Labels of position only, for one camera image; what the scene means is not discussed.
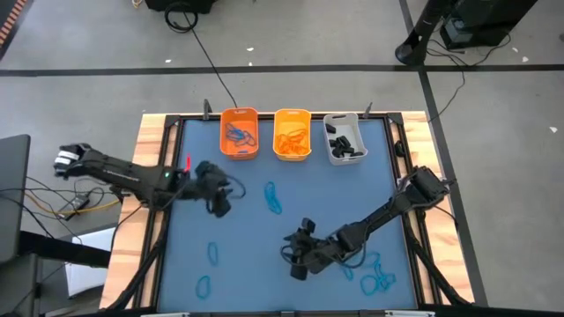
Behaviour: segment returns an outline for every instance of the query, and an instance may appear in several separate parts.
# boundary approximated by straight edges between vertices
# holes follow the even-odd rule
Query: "white bin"
[[[325,123],[332,125],[337,130],[336,133],[328,133],[325,128]],[[360,163],[368,155],[368,150],[364,147],[362,136],[359,130],[359,116],[355,113],[348,114],[327,114],[323,117],[323,134],[325,135],[325,145],[327,146],[327,153],[329,154],[329,161],[334,166],[341,166],[347,164]],[[336,158],[331,153],[332,148],[329,146],[329,140],[335,140],[339,136],[346,136],[351,143],[354,151],[364,153],[357,157],[350,157],[350,154],[345,154],[343,158]]]

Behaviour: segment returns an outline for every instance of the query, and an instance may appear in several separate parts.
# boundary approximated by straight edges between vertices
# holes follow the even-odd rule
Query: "black stripe on floor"
[[[266,74],[291,72],[459,72],[450,65],[279,65],[279,66],[226,66],[218,67],[220,74]],[[463,67],[466,72],[503,71],[556,71],[564,70],[564,64],[539,65],[480,65]],[[199,75],[213,74],[212,67],[129,68],[129,69],[76,69],[76,70],[0,70],[0,77],[74,77],[74,76],[139,76],[139,75]]]
[[[409,6],[407,5],[406,0],[399,0],[399,4],[404,16],[407,33],[409,33],[413,29],[412,15],[409,12]],[[429,82],[429,77],[427,75],[427,67],[420,68],[418,70],[418,74],[419,81],[421,82],[421,88],[423,89],[423,96],[425,97],[425,102],[427,103],[429,118],[434,118],[431,122],[431,126],[434,133],[434,143],[436,144],[439,152],[443,176],[448,180],[455,180],[455,170],[452,160],[450,159],[447,139],[442,129],[441,117],[438,116],[439,111],[436,103],[434,102],[433,90],[431,89],[431,83]],[[460,244],[462,245],[468,277],[470,278],[474,301],[480,306],[487,306],[486,290],[484,289],[484,283],[479,272],[478,260],[472,244],[470,228],[468,227],[468,221],[466,219],[466,214],[464,213],[464,206],[458,184],[450,186],[450,202],[452,203],[452,210],[454,216],[456,217],[456,221],[458,222],[458,235],[460,237]]]

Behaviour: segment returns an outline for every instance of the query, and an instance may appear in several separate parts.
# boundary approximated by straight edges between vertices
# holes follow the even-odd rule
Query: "yellow wire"
[[[103,210],[103,209],[106,209],[106,208],[108,208],[108,207],[111,207],[111,206],[113,206],[113,205],[115,205],[115,204],[117,204],[117,203],[120,202],[120,201],[118,201],[118,200],[115,200],[115,201],[113,201],[113,202],[111,202],[111,203],[106,203],[105,205],[101,205],[101,206],[98,206],[98,207],[86,208],[86,209],[83,209],[83,210],[76,210],[76,211],[74,211],[74,210],[69,210],[69,211],[58,211],[58,212],[57,212],[57,211],[48,210],[47,208],[43,207],[38,201],[35,200],[35,198],[34,198],[33,196],[29,195],[28,193],[26,193],[26,196],[27,196],[27,198],[31,199],[32,202],[33,202],[39,209],[41,209],[41,210],[43,210],[43,211],[45,211],[45,212],[48,212],[48,213],[59,214],[59,215],[71,215],[71,214],[73,214],[73,213],[75,213],[75,212],[77,212],[77,213],[83,213],[83,212],[88,212],[88,211]]]

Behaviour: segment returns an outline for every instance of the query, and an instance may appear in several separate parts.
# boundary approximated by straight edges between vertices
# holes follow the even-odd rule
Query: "plastic bin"
[[[328,123],[335,127],[336,133],[328,133],[325,128],[325,123]],[[362,142],[362,136],[360,135],[359,129],[359,116],[355,113],[348,114],[327,114],[323,117],[323,134],[325,135],[325,145],[327,146],[327,153],[329,154],[329,161],[334,166],[342,166],[348,164],[360,163],[368,155],[368,150],[364,147]],[[339,136],[346,136],[346,138],[351,143],[351,147],[354,151],[362,152],[363,155],[357,157],[350,157],[349,154],[345,154],[344,158],[336,158],[331,153],[332,149],[329,146],[329,140],[334,140]]]
[[[311,113],[303,109],[280,109],[274,114],[274,142],[272,148],[279,159],[299,162],[311,153],[310,143]],[[288,138],[294,141],[289,146],[297,145],[299,151],[288,150]]]
[[[254,108],[229,108],[221,113],[219,125],[219,148],[223,154],[236,160],[255,158],[258,154],[258,112]]]

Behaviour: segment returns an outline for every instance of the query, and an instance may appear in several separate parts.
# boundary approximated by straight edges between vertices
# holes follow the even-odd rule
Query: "white paper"
[[[114,230],[115,228],[110,228],[83,234],[79,237],[82,239],[85,246],[97,247],[109,251]],[[80,241],[76,237],[73,237],[72,243],[80,244]],[[67,273],[67,287],[70,297],[94,287],[102,286],[106,282],[106,275],[108,273],[107,269],[93,269],[89,266],[72,263],[67,263],[65,270]]]

